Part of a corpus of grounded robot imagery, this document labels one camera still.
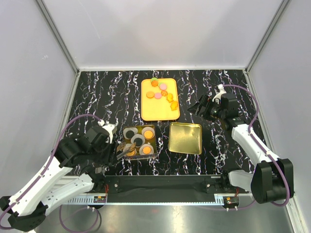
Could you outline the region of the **metal tongs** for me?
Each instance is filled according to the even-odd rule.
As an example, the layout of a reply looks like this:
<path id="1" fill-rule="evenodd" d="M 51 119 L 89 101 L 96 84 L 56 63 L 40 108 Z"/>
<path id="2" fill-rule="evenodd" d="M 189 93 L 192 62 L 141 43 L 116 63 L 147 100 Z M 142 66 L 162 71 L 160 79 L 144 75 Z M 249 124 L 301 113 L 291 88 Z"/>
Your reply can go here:
<path id="1" fill-rule="evenodd" d="M 126 156 L 127 154 L 129 154 L 135 150 L 136 150 L 136 143 L 126 144 L 126 142 L 124 141 L 117 146 L 116 152 L 120 151 L 120 153 L 117 154 L 116 158 L 117 158 L 117 160 L 119 160 L 122 157 Z"/>

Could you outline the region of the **orange flower sandwich cookie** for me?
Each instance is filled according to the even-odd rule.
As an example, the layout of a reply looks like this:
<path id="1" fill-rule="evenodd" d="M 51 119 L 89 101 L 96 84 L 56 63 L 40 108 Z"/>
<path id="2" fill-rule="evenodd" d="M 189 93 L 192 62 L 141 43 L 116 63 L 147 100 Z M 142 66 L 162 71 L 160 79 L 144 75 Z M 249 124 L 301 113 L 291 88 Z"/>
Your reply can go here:
<path id="1" fill-rule="evenodd" d="M 151 150 L 150 147 L 144 147 L 144 148 L 142 149 L 143 154 L 150 154 L 151 151 L 152 151 L 152 150 Z"/>

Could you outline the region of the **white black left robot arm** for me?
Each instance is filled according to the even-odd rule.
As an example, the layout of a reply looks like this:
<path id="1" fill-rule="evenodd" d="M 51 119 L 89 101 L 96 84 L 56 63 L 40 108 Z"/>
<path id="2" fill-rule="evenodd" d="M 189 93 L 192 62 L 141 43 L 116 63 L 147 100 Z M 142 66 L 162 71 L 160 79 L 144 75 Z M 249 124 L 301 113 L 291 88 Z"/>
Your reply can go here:
<path id="1" fill-rule="evenodd" d="M 116 131 L 116 125 L 104 124 L 91 127 L 77 138 L 61 139 L 43 167 L 23 188 L 12 196 L 1 197 L 2 216 L 9 215 L 7 229 L 28 232 L 68 200 L 85 192 L 102 191 L 103 173 L 111 164 Z M 61 178 L 85 162 L 90 164 L 82 168 L 78 178 L 53 189 Z"/>

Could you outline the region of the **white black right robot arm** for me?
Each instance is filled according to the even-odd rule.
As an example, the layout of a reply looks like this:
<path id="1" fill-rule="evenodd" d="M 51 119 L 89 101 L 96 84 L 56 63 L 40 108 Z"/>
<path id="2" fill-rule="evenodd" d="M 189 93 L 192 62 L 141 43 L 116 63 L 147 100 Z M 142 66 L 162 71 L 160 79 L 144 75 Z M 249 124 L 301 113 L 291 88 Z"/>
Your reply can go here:
<path id="1" fill-rule="evenodd" d="M 225 171 L 220 181 L 222 190 L 229 193 L 238 187 L 251 192 L 257 203 L 285 206 L 294 195 L 294 166 L 260 140 L 238 108 L 235 95 L 225 93 L 214 98 L 203 95 L 188 112 L 208 121 L 220 121 L 221 127 L 241 146 L 255 167 L 253 173 L 233 168 Z"/>

